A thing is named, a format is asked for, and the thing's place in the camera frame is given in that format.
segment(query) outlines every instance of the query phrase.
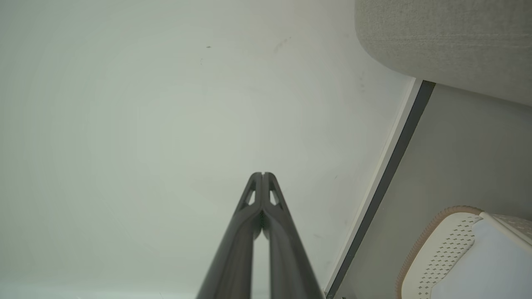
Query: fabric upholstery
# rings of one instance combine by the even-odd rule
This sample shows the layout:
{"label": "fabric upholstery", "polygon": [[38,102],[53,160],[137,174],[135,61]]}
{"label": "fabric upholstery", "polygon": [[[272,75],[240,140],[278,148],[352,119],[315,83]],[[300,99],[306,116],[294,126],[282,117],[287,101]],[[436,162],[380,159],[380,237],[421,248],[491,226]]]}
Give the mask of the fabric upholstery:
{"label": "fabric upholstery", "polygon": [[355,0],[355,28],[393,70],[532,106],[530,0]]}

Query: cutout hole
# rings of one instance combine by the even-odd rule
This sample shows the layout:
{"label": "cutout hole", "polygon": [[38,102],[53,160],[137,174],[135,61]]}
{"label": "cutout hole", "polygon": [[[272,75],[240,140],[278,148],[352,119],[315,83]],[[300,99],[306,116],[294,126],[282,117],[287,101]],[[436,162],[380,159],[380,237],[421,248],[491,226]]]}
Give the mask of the cutout hole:
{"label": "cutout hole", "polygon": [[251,192],[251,194],[248,195],[248,198],[246,200],[248,205],[252,205],[255,202],[255,196],[255,191]]}
{"label": "cutout hole", "polygon": [[270,190],[270,202],[272,205],[277,205],[279,200],[277,199],[277,195]]}

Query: dark trim strip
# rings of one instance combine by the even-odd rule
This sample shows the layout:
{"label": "dark trim strip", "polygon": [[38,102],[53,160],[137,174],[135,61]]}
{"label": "dark trim strip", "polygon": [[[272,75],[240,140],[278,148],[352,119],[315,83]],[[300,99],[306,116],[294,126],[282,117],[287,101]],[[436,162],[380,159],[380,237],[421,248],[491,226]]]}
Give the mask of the dark trim strip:
{"label": "dark trim strip", "polygon": [[377,213],[377,210],[379,209],[380,202],[383,201],[383,197],[386,194],[386,190],[388,190],[388,186],[390,186],[390,182],[392,181],[395,171],[399,166],[399,162],[403,158],[404,152],[406,151],[408,143],[410,142],[410,139],[414,134],[415,128],[418,125],[419,119],[421,118],[421,115],[423,114],[423,111],[427,106],[430,95],[432,94],[435,85],[435,83],[429,81],[423,81],[421,83],[418,94],[415,97],[414,104],[412,105],[412,109],[410,110],[403,130],[399,135],[397,144],[395,145],[394,151],[392,152],[392,155],[390,157],[390,161],[386,165],[383,177],[380,179],[379,185],[377,186],[375,194],[373,195],[373,198],[371,199],[371,202],[368,206],[368,210],[366,211],[364,218],[362,218],[360,228],[356,232],[353,242],[351,243],[351,246],[349,246],[349,250],[345,255],[344,261],[342,262],[342,265],[338,270],[338,274],[332,282],[331,289],[329,290],[326,296],[327,299],[333,299],[336,295],[336,292],[340,288],[340,284],[342,284],[342,281],[344,280],[349,266],[351,265],[351,262],[353,261],[353,258],[355,257],[355,254],[359,249],[366,232],[368,231],[371,221],[373,220],[375,213]]}

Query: gray fabric cushion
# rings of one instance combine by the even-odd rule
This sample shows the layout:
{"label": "gray fabric cushion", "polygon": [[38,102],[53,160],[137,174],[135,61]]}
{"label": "gray fabric cushion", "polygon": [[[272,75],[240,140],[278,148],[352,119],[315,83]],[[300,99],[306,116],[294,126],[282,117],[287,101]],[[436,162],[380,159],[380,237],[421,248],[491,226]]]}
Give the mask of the gray fabric cushion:
{"label": "gray fabric cushion", "polygon": [[531,0],[356,0],[355,27],[393,70],[532,106]]}

